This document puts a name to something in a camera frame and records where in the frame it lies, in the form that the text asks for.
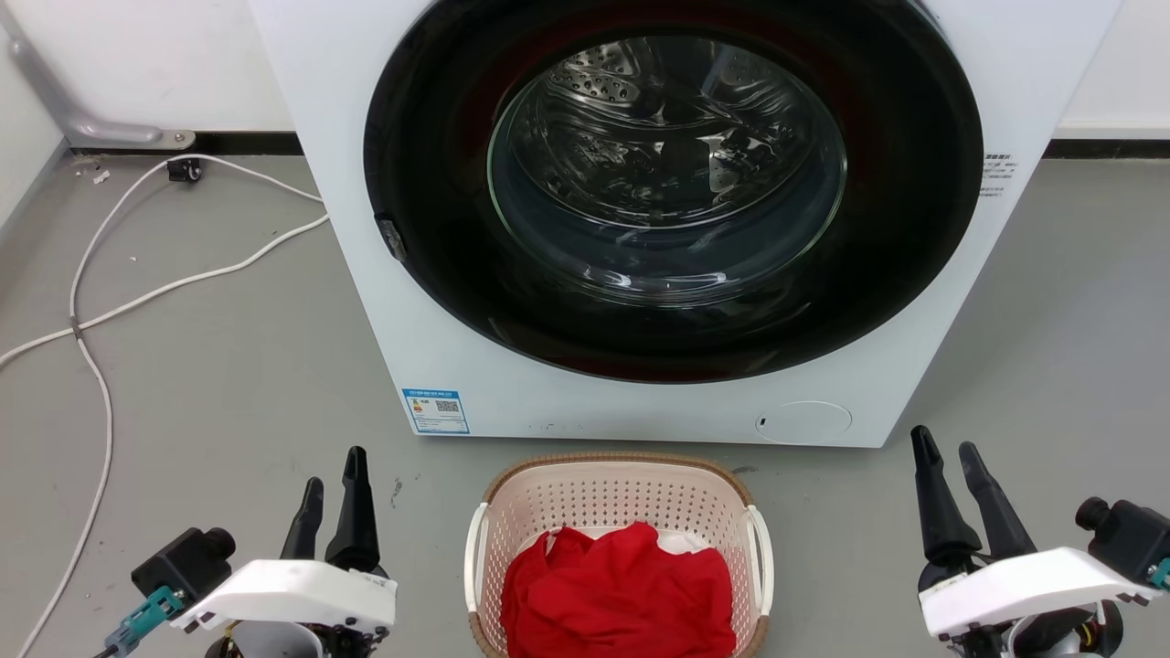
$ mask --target washing machine door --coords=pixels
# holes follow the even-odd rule
[[[870,331],[954,253],[982,165],[962,68],[899,0],[439,0],[366,133],[374,219],[443,308],[640,382]]]

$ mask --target door glass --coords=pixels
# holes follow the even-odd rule
[[[845,187],[837,123],[777,63],[695,36],[578,53],[501,117],[488,181],[564,289],[624,304],[735,297],[807,251]]]

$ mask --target power cord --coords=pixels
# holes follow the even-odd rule
[[[73,286],[69,289],[69,324],[70,324],[70,327],[68,329],[62,329],[61,331],[56,331],[56,333],[49,334],[47,336],[41,336],[40,338],[36,338],[35,341],[29,341],[29,342],[25,343],[23,345],[20,345],[19,348],[9,350],[4,356],[0,356],[0,369],[4,369],[5,365],[7,365],[8,363],[11,363],[18,356],[20,356],[20,355],[22,355],[22,354],[25,354],[25,352],[27,352],[27,351],[29,351],[29,350],[32,350],[32,349],[34,349],[36,347],[43,345],[44,343],[49,343],[51,341],[56,341],[57,338],[63,338],[66,336],[70,336],[71,335],[71,336],[74,336],[77,340],[77,347],[81,348],[81,354],[82,354],[83,357],[85,357],[85,363],[89,364],[90,370],[94,371],[94,376],[97,377],[97,384],[98,384],[98,386],[102,388],[102,402],[105,404],[105,459],[102,462],[102,477],[101,477],[101,479],[98,479],[98,482],[97,482],[97,492],[94,494],[94,502],[92,502],[92,505],[89,508],[89,516],[85,519],[85,526],[82,528],[81,537],[77,540],[77,546],[74,548],[73,556],[69,558],[69,564],[66,567],[66,573],[64,573],[64,576],[62,576],[62,578],[61,578],[61,583],[57,585],[56,591],[53,594],[53,598],[49,599],[49,604],[44,608],[44,612],[41,614],[41,618],[37,619],[36,625],[33,626],[33,631],[30,633],[28,633],[28,638],[25,640],[23,646],[21,646],[20,652],[16,654],[16,658],[25,658],[28,654],[28,651],[33,647],[33,643],[36,642],[36,638],[41,635],[41,630],[44,629],[44,624],[49,621],[49,617],[53,615],[53,610],[56,609],[57,602],[61,601],[61,596],[62,596],[62,594],[64,594],[66,587],[69,584],[69,581],[73,578],[74,571],[77,569],[77,562],[81,558],[81,553],[85,548],[87,541],[89,541],[90,532],[94,529],[94,521],[97,519],[97,509],[102,505],[102,498],[105,495],[105,485],[110,480],[110,465],[113,461],[113,405],[110,403],[110,389],[109,389],[109,386],[105,383],[105,377],[102,376],[102,371],[97,368],[97,363],[94,362],[94,357],[89,354],[89,348],[85,347],[85,338],[84,338],[83,331],[85,329],[91,328],[91,327],[96,327],[96,325],[98,325],[98,324],[101,324],[101,323],[103,323],[103,322],[105,322],[108,320],[112,320],[112,318],[115,318],[115,317],[117,317],[117,316],[119,316],[119,315],[122,315],[122,314],[124,314],[124,313],[126,313],[129,310],[136,309],[136,308],[143,306],[144,303],[146,303],[146,302],[149,302],[149,301],[151,301],[151,300],[153,300],[153,299],[156,299],[156,297],[158,297],[160,295],[170,293],[171,290],[174,290],[176,288],[181,288],[183,286],[186,286],[187,283],[194,283],[195,281],[204,281],[206,279],[212,279],[212,277],[215,277],[215,276],[221,276],[223,274],[230,274],[233,272],[239,272],[239,270],[243,269],[245,267],[248,267],[249,265],[256,262],[257,260],[260,260],[261,256],[263,256],[268,252],[275,249],[277,246],[280,246],[281,244],[285,242],[287,240],[290,240],[290,239],[292,239],[292,238],[295,238],[295,237],[297,237],[297,235],[300,235],[300,234],[302,234],[302,233],[304,233],[307,231],[312,231],[314,228],[316,228],[316,227],[321,226],[322,224],[329,221],[329,215],[325,214],[324,217],[322,217],[321,219],[318,219],[316,221],[311,221],[309,224],[305,224],[304,226],[301,226],[300,228],[294,228],[292,231],[289,231],[288,233],[284,233],[283,235],[281,235],[280,238],[273,240],[268,245],[264,245],[263,248],[261,248],[259,252],[252,254],[252,256],[249,256],[247,260],[245,260],[242,262],[239,262],[239,263],[229,266],[229,267],[223,267],[223,268],[220,268],[220,269],[214,269],[212,272],[205,272],[204,274],[197,274],[194,276],[188,276],[186,279],[180,279],[178,281],[174,281],[173,283],[167,283],[166,286],[163,286],[161,288],[158,288],[157,290],[146,293],[145,295],[143,295],[143,296],[140,296],[140,297],[138,297],[138,299],[129,302],[129,303],[122,304],[118,308],[116,308],[116,309],[113,309],[113,310],[111,310],[109,313],[99,315],[99,316],[95,317],[94,320],[90,320],[90,321],[87,321],[87,322],[78,322],[78,320],[77,320],[77,288],[81,285],[82,274],[84,274],[84,272],[85,272],[85,266],[89,263],[89,259],[90,259],[90,256],[94,253],[94,248],[97,246],[97,242],[101,239],[102,233],[105,232],[105,227],[110,224],[110,220],[113,219],[113,217],[118,213],[118,210],[122,208],[122,205],[126,201],[126,199],[130,197],[130,194],[133,193],[133,191],[137,190],[138,186],[143,184],[143,181],[145,181],[147,178],[150,178],[151,174],[153,174],[154,172],[157,172],[160,169],[165,167],[166,164],[170,163],[170,162],[173,162],[173,160],[185,160],[185,159],[190,159],[190,158],[200,158],[200,159],[204,159],[204,160],[207,160],[207,162],[219,163],[221,165],[232,167],[232,169],[234,169],[236,171],[241,171],[241,172],[247,173],[249,176],[255,176],[256,178],[260,178],[262,180],[267,180],[268,183],[271,183],[271,184],[274,184],[274,185],[276,185],[278,187],[283,187],[284,190],[288,190],[289,192],[294,192],[296,194],[300,194],[300,196],[302,196],[302,197],[304,197],[307,199],[311,199],[314,201],[322,203],[321,201],[321,197],[317,197],[316,194],[310,194],[310,193],[308,193],[308,192],[305,192],[303,190],[297,190],[296,187],[292,187],[291,185],[287,185],[284,183],[281,183],[280,180],[276,180],[275,178],[271,178],[269,176],[264,176],[263,173],[260,173],[257,171],[253,171],[253,170],[250,170],[248,167],[240,166],[240,165],[238,165],[235,163],[229,163],[227,160],[223,160],[223,159],[220,159],[220,158],[216,158],[216,157],[205,156],[205,155],[200,155],[200,153],[184,153],[181,156],[176,156],[173,158],[167,158],[166,160],[163,160],[159,164],[157,164],[153,167],[151,167],[150,171],[147,171],[146,173],[144,173],[138,180],[135,181],[133,185],[130,186],[129,190],[126,190],[126,193],[123,194],[121,199],[118,199],[117,204],[113,205],[113,210],[110,211],[110,214],[105,215],[105,219],[102,221],[101,226],[98,226],[97,232],[94,233],[94,239],[90,240],[89,241],[89,246],[85,247],[85,253],[81,258],[81,263],[77,265],[77,273],[74,275]]]

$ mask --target black baseboard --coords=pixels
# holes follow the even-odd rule
[[[195,132],[195,142],[183,151],[149,149],[73,149],[80,156],[303,156],[296,132]]]
[[[303,156],[296,132],[197,132],[186,151],[74,149],[78,155],[178,156]],[[1044,157],[1058,160],[1170,158],[1170,139],[1053,139]]]
[[[1055,160],[1170,158],[1170,139],[1053,139],[1044,157]]]

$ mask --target robotic arm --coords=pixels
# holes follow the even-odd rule
[[[955,505],[930,431],[910,438],[927,566],[918,602],[927,630],[963,658],[1113,656],[1122,638],[1116,602],[1148,605],[1170,590],[1170,520],[1129,501],[1090,498],[1076,525],[1088,553],[1039,551],[975,445],[959,446],[989,553]]]
[[[232,574],[235,541],[192,528],[133,570],[146,602],[95,658],[124,658],[164,622],[221,633],[207,658],[367,658],[394,625],[398,585],[378,564],[378,528],[365,451],[350,448],[345,498],[325,560],[314,560],[324,485],[310,478],[280,560]]]

